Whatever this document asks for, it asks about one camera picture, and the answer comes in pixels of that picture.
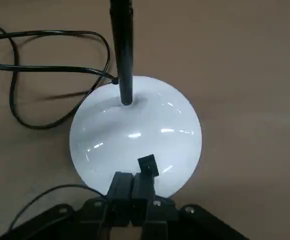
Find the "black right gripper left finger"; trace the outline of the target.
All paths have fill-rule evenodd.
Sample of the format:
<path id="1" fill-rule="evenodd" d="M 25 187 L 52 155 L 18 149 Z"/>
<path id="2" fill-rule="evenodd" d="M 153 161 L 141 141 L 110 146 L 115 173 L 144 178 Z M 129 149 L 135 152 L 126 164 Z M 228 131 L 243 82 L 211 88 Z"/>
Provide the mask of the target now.
<path id="1" fill-rule="evenodd" d="M 130 222 L 131 173 L 116 172 L 106 195 L 87 200 L 75 210 L 69 204 L 57 204 L 30 220 L 15 226 L 19 217 L 41 197 L 64 188 L 87 189 L 84 185 L 64 184 L 53 187 L 30 201 L 12 221 L 0 240 L 108 240 L 113 227 Z"/>

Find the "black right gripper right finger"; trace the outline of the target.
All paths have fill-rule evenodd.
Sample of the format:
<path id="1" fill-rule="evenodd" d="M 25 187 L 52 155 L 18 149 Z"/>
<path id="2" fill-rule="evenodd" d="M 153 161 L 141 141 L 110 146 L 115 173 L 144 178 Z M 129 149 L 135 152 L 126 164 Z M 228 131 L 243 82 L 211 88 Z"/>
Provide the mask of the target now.
<path id="1" fill-rule="evenodd" d="M 158 196 L 154 177 L 135 175 L 131 193 L 131 223 L 141 227 L 142 240 L 245 240 L 246 237 L 197 204 L 180 209 L 170 198 Z"/>

